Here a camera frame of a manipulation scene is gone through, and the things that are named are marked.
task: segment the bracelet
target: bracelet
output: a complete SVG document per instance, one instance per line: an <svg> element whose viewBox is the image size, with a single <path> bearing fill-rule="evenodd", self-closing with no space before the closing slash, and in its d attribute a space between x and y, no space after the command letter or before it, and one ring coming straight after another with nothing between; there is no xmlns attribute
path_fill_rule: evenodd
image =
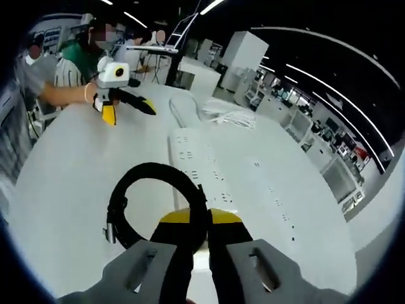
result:
<svg viewBox="0 0 405 304"><path fill-rule="evenodd" d="M87 100L87 88L89 87L89 84L90 82L84 87L84 100L86 101L86 103L89 103L89 101Z"/></svg>

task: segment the white cable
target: white cable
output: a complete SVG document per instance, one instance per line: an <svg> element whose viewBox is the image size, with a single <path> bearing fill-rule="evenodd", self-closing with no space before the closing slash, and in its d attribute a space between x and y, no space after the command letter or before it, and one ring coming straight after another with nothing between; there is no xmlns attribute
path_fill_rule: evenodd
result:
<svg viewBox="0 0 405 304"><path fill-rule="evenodd" d="M171 96L171 98L169 99L169 108L170 108L170 111L171 111L171 113L173 114L173 116L175 117L175 119L176 119L176 121L177 121L177 123L178 123L178 125L181 127L181 128L186 128L186 127L191 127L191 123L190 123L190 115L184 115L184 116L187 116L186 118L188 118L189 119L189 121L188 121L188 123L185 123L184 122L184 119L183 119L183 117L182 117L182 115L180 114L180 112L179 112L179 110L177 109L177 107L173 104L173 98L175 97L175 96L181 96L181 95L186 95L187 97L189 97L190 99L192 99L193 100L193 102L194 102L194 104L196 105L196 114L197 114L197 117L198 117L198 121L200 122L201 121L201 118L200 118L200 114L199 114L199 107L198 107L198 104L197 104L197 101L194 99L194 97L192 96L192 94L191 93L188 93L188 92L176 92L175 94L173 94L172 96Z"/></svg>
<svg viewBox="0 0 405 304"><path fill-rule="evenodd" d="M226 101L209 100L203 106L202 111L207 115L215 116L209 121L218 124L229 122L248 129L254 129L256 126L256 117L253 111Z"/></svg>

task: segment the green shirt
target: green shirt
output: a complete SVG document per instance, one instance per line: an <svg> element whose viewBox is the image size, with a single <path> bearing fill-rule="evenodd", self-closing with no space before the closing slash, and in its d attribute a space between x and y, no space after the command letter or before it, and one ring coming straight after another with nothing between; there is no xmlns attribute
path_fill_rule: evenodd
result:
<svg viewBox="0 0 405 304"><path fill-rule="evenodd" d="M65 47L62 50L62 57L74 63L86 83L97 73L98 54L85 52L77 42Z"/></svg>

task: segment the monitor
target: monitor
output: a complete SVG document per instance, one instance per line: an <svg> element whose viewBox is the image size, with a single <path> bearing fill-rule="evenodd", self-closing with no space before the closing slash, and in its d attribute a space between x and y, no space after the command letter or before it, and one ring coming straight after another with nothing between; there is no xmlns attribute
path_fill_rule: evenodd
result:
<svg viewBox="0 0 405 304"><path fill-rule="evenodd" d="M337 123L335 123L331 118L328 118L326 121L326 125L334 132L336 133L337 130L339 129L339 126Z"/></svg>

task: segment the white power strip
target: white power strip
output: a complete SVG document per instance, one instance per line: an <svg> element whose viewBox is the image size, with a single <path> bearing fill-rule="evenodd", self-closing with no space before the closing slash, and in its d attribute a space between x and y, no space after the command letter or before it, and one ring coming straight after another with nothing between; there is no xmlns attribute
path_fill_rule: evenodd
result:
<svg viewBox="0 0 405 304"><path fill-rule="evenodd" d="M237 213L225 177L222 175L213 148L203 132L197 129L177 129L170 136L172 165L202 189L207 198L207 208L217 208ZM176 207L188 208L185 198L175 191Z"/></svg>
<svg viewBox="0 0 405 304"><path fill-rule="evenodd" d="M284 254L292 257L297 253L299 242L296 236L297 228L260 162L250 158L247 164L246 176L257 194L257 204L261 210L270 215L268 220L271 222L271 228L270 226L267 228L277 232L272 239L272 245L280 250L284 249Z"/></svg>

